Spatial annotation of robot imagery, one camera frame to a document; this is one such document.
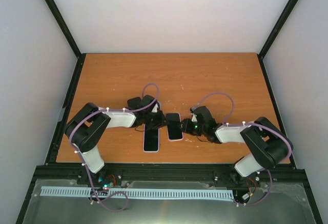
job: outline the white wall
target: white wall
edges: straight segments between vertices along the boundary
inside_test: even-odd
[[[259,52],[288,0],[55,0],[82,52]]]
[[[328,0],[300,0],[264,58],[297,166],[328,223]]]
[[[44,0],[0,0],[0,219],[15,223],[44,164],[75,56]]]

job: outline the black phone screen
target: black phone screen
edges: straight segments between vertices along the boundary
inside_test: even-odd
[[[169,140],[181,140],[183,134],[180,128],[180,115],[179,113],[166,114],[166,120],[168,123],[168,135]]]
[[[159,150],[159,129],[149,129],[145,125],[145,131],[143,132],[143,151],[145,152],[157,152]]]

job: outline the black metal frame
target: black metal frame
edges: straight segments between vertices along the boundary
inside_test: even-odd
[[[37,166],[31,180],[30,187],[28,189],[26,198],[22,205],[20,214],[16,223],[23,223],[25,212],[28,207],[28,203],[35,186],[37,179],[76,179],[81,184],[88,183],[86,181],[85,169],[79,163],[57,163],[56,158],[59,150],[59,146],[64,134],[64,127],[67,123],[68,115],[72,106],[74,94],[78,84],[78,80],[82,71],[86,54],[81,54],[75,40],[70,33],[59,9],[57,8],[54,0],[45,0],[52,14],[54,15],[58,25],[60,26],[63,34],[65,35],[69,45],[77,57],[77,63],[74,69],[74,73],[66,94],[66,98],[63,104],[64,115],[61,121],[57,123],[49,152],[44,166]],[[265,79],[266,86],[269,91],[269,95],[277,116],[277,120],[282,133],[285,133],[282,119],[279,114],[278,106],[276,104],[274,93],[272,91],[270,81],[265,70],[263,59],[267,54],[270,46],[277,37],[279,31],[291,14],[298,0],[289,0],[281,13],[277,23],[275,24],[272,32],[266,40],[263,48],[258,54],[259,64],[262,69],[263,77]],[[271,170],[271,174],[278,182],[295,182],[302,183],[304,185],[312,212],[317,223],[323,223],[320,217],[317,205],[315,203],[311,187],[308,182],[308,178],[304,170],[296,169],[295,161],[291,156],[290,165],[278,165],[275,169]],[[231,190],[246,189],[245,186],[235,187],[229,181],[225,180],[226,175],[229,173],[230,164],[218,164],[218,165],[181,165],[181,164],[106,164],[106,168],[110,168],[116,175],[121,176],[121,180],[135,181],[135,180],[156,180],[156,181],[199,181],[205,182],[210,185],[218,187],[227,187]],[[261,173],[261,181],[268,182],[269,177],[266,173]]]

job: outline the wooden table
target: wooden table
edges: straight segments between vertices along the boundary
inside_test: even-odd
[[[143,87],[155,82],[164,113],[191,117],[189,109],[215,91],[230,94],[236,103],[229,123],[267,117],[278,127],[275,112],[255,53],[145,53],[87,54],[79,79],[70,120],[86,103],[114,109],[141,96]],[[154,87],[146,94],[155,96]],[[230,100],[221,95],[203,105],[217,122],[230,112]],[[142,150],[143,132],[133,128],[107,129],[98,143],[105,162],[233,163],[249,154],[245,144],[211,144],[184,134],[181,141],[168,141],[167,128],[160,129],[157,153]],[[79,162],[64,135],[57,162]]]

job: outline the cable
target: cable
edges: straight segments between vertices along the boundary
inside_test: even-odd
[[[285,139],[281,134],[277,133],[276,131],[272,130],[271,128],[268,128],[266,126],[263,126],[263,125],[257,124],[257,123],[228,124],[226,126],[229,126],[229,127],[255,126],[255,127],[259,127],[259,128],[265,129],[268,132],[270,132],[270,133],[276,135],[277,137],[279,137],[286,144],[286,146],[288,148],[288,154],[287,154],[287,156],[283,160],[289,159],[289,157],[292,155],[292,147],[289,144],[289,142],[287,141],[287,139]]]
[[[194,107],[192,107],[191,109],[194,110],[196,109],[205,99],[207,99],[208,97],[210,96],[213,96],[213,95],[216,95],[216,94],[220,94],[220,95],[224,95],[226,97],[228,97],[232,103],[232,108],[231,108],[231,111],[230,113],[223,119],[222,123],[226,123],[226,121],[228,120],[228,118],[232,115],[232,113],[234,112],[235,110],[235,102],[234,100],[232,99],[232,97],[229,95],[229,94],[226,94],[224,92],[213,92],[213,93],[210,93],[209,95],[205,96],[201,101],[199,101],[198,104],[196,104]]]
[[[106,179],[108,179],[108,178],[110,178],[110,177],[113,177],[113,184],[114,184],[114,186],[116,186],[116,179],[115,179],[115,176],[113,175],[113,174],[110,174],[110,175],[108,175],[108,176],[106,176]]]
[[[156,94],[156,97],[154,98],[154,100],[151,101],[151,102],[150,102],[148,105],[146,105],[145,107],[142,107],[142,108],[140,108],[140,109],[136,109],[136,110],[128,110],[129,112],[138,112],[138,111],[144,110],[144,109],[148,108],[149,106],[151,106],[153,103],[155,103],[155,102],[157,101],[157,99],[158,99],[158,97],[159,97],[159,87],[158,87],[157,84],[155,84],[155,83],[149,83],[149,84],[147,84],[147,85],[143,88],[143,91],[142,91],[142,92],[144,93],[146,87],[148,87],[149,85],[154,85],[154,86],[156,87],[156,89],[157,89],[157,94]],[[109,211],[112,211],[112,212],[120,212],[120,211],[124,210],[124,209],[127,207],[128,203],[129,203],[129,198],[128,198],[127,194],[126,194],[125,192],[122,192],[122,191],[120,191],[120,192],[114,192],[113,194],[109,195],[109,196],[106,197],[105,199],[100,200],[99,197],[98,197],[98,195],[97,195],[97,193],[96,193],[95,187],[94,187],[94,185],[93,185],[93,181],[92,181],[91,174],[90,174],[90,169],[89,169],[88,165],[86,164],[85,160],[83,159],[83,157],[82,157],[82,155],[81,155],[81,152],[79,151],[78,147],[77,147],[75,144],[73,144],[73,142],[72,142],[72,138],[73,138],[75,132],[77,131],[77,129],[79,129],[79,127],[80,127],[82,124],[84,124],[84,123],[85,123],[87,120],[89,120],[92,116],[95,116],[96,114],[99,114],[99,113],[101,113],[101,112],[107,112],[107,111],[118,111],[118,110],[100,109],[100,110],[97,110],[97,111],[93,112],[92,114],[88,115],[88,116],[85,117],[85,118],[84,118],[79,124],[76,125],[76,127],[73,129],[71,135],[69,136],[68,141],[69,141],[70,146],[73,147],[73,148],[76,150],[77,155],[79,156],[79,158],[80,158],[80,160],[82,161],[83,165],[86,167],[86,171],[87,171],[87,175],[88,175],[88,178],[89,178],[89,181],[90,181],[90,185],[91,185],[92,191],[93,191],[94,196],[96,197],[98,203],[101,204],[105,209],[107,209],[107,210],[109,210]],[[126,201],[125,206],[124,206],[123,208],[119,209],[119,210],[114,210],[114,209],[110,209],[110,208],[106,207],[106,206],[103,204],[103,202],[105,202],[107,199],[111,198],[112,196],[114,196],[114,195],[116,195],[116,194],[122,194],[122,195],[126,198],[127,201]]]
[[[98,193],[101,193],[101,192],[108,192],[108,191],[109,191],[109,190],[99,190],[99,191],[96,191],[96,193],[98,194]],[[90,200],[90,202],[93,201],[93,200],[92,200],[93,195],[94,195],[94,192],[92,192],[91,195],[90,195],[90,197],[88,197],[88,199]]]
[[[158,97],[159,97],[159,87],[158,87],[158,85],[157,85],[156,83],[148,83],[147,85],[145,85],[145,87],[144,87],[143,90],[142,90],[142,97],[144,97],[145,89],[146,89],[148,86],[150,86],[150,85],[153,85],[153,86],[156,87],[157,93],[156,93],[156,96],[155,96],[154,100],[152,100],[152,101],[151,101],[149,104],[147,104],[146,106],[144,106],[144,107],[142,107],[142,108],[139,108],[139,109],[136,109],[136,110],[128,110],[128,109],[123,108],[123,109],[109,109],[109,111],[115,111],[115,112],[117,112],[117,111],[123,111],[123,112],[131,112],[131,113],[133,113],[133,112],[138,112],[138,111],[144,110],[144,109],[146,109],[146,108],[152,106],[152,105],[158,100]]]
[[[288,148],[288,154],[287,154],[287,156],[283,160],[289,159],[289,157],[292,155],[292,147],[289,144],[289,142],[287,141],[287,139],[285,139],[281,134],[277,133],[276,131],[272,130],[271,128],[268,128],[266,126],[263,126],[263,125],[257,124],[257,123],[243,123],[243,124],[231,124],[231,125],[230,124],[229,125],[226,124],[226,126],[230,126],[230,127],[255,126],[255,127],[259,127],[259,128],[265,129],[268,132],[271,132],[272,134],[274,134],[277,137],[279,137],[286,144],[286,146]],[[271,176],[271,173],[270,173],[269,170],[267,170],[267,172],[268,172],[268,175],[269,175],[269,178],[270,178],[270,187],[269,187],[268,192],[266,193],[266,195],[263,198],[261,198],[257,202],[251,203],[251,204],[247,204],[246,206],[254,206],[254,205],[258,204],[258,203],[264,201],[268,197],[268,195],[270,194],[271,187],[272,187],[272,176]]]
[[[156,126],[154,126],[154,127],[151,127],[151,128],[149,128],[149,129],[146,129],[146,130],[137,130],[137,128],[139,127],[139,126],[137,126],[137,127],[134,128],[134,130],[137,131],[137,132],[146,132],[146,131],[151,130],[151,129],[159,129],[158,126],[161,126],[162,124],[163,124],[163,123],[158,124],[158,125],[156,125]]]
[[[201,140],[198,136],[196,136],[197,138],[198,138],[198,140],[200,141],[200,142],[208,142],[208,141],[205,141],[205,140]]]
[[[246,184],[247,184],[248,192],[249,192],[250,194],[252,194],[252,192],[251,192],[251,188],[250,188],[250,184],[248,184],[248,182],[246,182]]]
[[[254,186],[255,186],[255,189],[254,189],[254,191],[253,191],[253,193],[252,194],[254,194],[254,192],[255,192],[255,190],[256,190],[256,183],[255,183],[255,181],[253,181],[253,179],[252,178],[248,178],[251,182],[253,182],[253,184],[254,184]]]
[[[268,197],[268,195],[269,195],[270,192],[271,192],[271,187],[272,187],[272,176],[271,176],[271,173],[270,173],[269,170],[267,170],[267,172],[268,172],[268,175],[269,175],[269,178],[270,178],[270,187],[269,187],[267,193],[266,193],[266,194],[265,194],[260,200],[258,200],[258,201],[256,201],[256,202],[253,202],[253,203],[246,203],[246,204],[243,205],[243,206],[254,206],[254,205],[257,205],[257,204],[263,202],[263,201]],[[239,203],[236,202],[236,200],[233,200],[233,202],[234,202],[235,204],[237,204],[237,206],[239,206]]]

